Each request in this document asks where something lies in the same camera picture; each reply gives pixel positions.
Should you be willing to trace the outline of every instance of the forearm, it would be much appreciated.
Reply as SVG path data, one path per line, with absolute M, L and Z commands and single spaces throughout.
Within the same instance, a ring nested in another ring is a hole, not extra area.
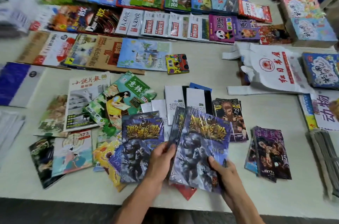
M 161 191 L 161 184 L 144 179 L 133 193 L 125 199 L 114 218 L 115 224 L 140 224 L 148 208 Z
M 246 192 L 234 198 L 233 214 L 238 224 L 264 224 L 254 203 Z

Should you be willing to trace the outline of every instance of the hand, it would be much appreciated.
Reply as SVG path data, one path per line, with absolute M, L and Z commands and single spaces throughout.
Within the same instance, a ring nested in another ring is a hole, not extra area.
M 235 165 L 230 160 L 227 161 L 227 167 L 224 168 L 212 156 L 209 157 L 210 166 L 221 176 L 221 181 L 225 187 L 223 198 L 229 208 L 233 211 L 234 201 L 246 194 Z
M 174 144 L 172 144 L 168 150 L 166 146 L 167 142 L 164 142 L 152 151 L 144 178 L 151 181 L 157 188 L 160 188 L 160 191 L 162 182 L 170 170 L 171 159 L 176 152 L 176 146 Z

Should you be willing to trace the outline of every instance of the table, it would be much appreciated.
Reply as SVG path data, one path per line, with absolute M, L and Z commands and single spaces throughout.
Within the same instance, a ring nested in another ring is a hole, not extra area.
M 251 1 L 269 5 L 274 23 L 282 23 L 276 4 L 269 0 Z M 14 61 L 27 42 L 27 37 L 0 41 L 0 63 Z M 212 98 L 233 98 L 227 95 L 227 86 L 240 85 L 240 79 L 236 76 L 238 65 L 235 61 L 221 60 L 221 53 L 228 51 L 229 48 L 229 45 L 221 44 L 174 42 L 174 53 L 187 54 L 190 73 L 168 76 L 165 72 L 146 72 L 145 76 L 139 77 L 155 89 L 158 93 L 156 99 L 163 99 L 164 85 L 188 85 L 190 82 L 212 88 Z M 47 190 L 41 187 L 28 150 L 28 146 L 37 140 L 32 133 L 36 130 L 39 119 L 52 97 L 66 94 L 69 79 L 81 77 L 85 72 L 86 75 L 89 74 L 84 70 L 47 68 L 29 108 L 0 108 L 19 111 L 26 115 L 26 123 L 0 170 L 1 197 L 121 205 L 133 191 L 135 185 L 128 185 L 118 193 L 105 172 L 95 173 L 92 168 L 70 173 Z M 118 76 L 113 74 L 114 79 L 118 79 Z M 290 181 L 278 180 L 276 184 L 257 178 L 243 168 L 249 141 L 230 144 L 229 158 L 235 163 L 244 187 L 259 213 L 339 219 L 338 205 L 323 199 L 323 184 L 305 137 L 307 126 L 297 96 L 268 94 L 238 96 L 238 99 L 242 102 L 248 131 L 256 125 L 282 130 L 293 178 Z M 230 212 L 220 195 L 198 190 L 189 201 L 186 201 L 176 188 L 167 184 L 164 184 L 162 193 L 154 201 L 153 206 Z

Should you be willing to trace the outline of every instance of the floor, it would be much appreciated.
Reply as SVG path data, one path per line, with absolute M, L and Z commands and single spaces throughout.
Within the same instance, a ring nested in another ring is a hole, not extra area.
M 1 223 L 109 224 L 118 206 L 0 198 Z M 182 216 L 190 220 L 183 221 Z M 263 216 L 266 224 L 339 224 L 337 220 Z M 231 213 L 151 208 L 146 224 L 235 224 Z

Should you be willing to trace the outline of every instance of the panda illustration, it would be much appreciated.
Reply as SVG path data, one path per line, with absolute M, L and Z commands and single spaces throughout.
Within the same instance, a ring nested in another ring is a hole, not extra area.
M 228 32 L 224 32 L 223 30 L 217 30 L 214 32 L 217 37 L 219 38 L 219 40 L 221 39 L 230 39 L 233 37 L 232 31 L 228 31 Z

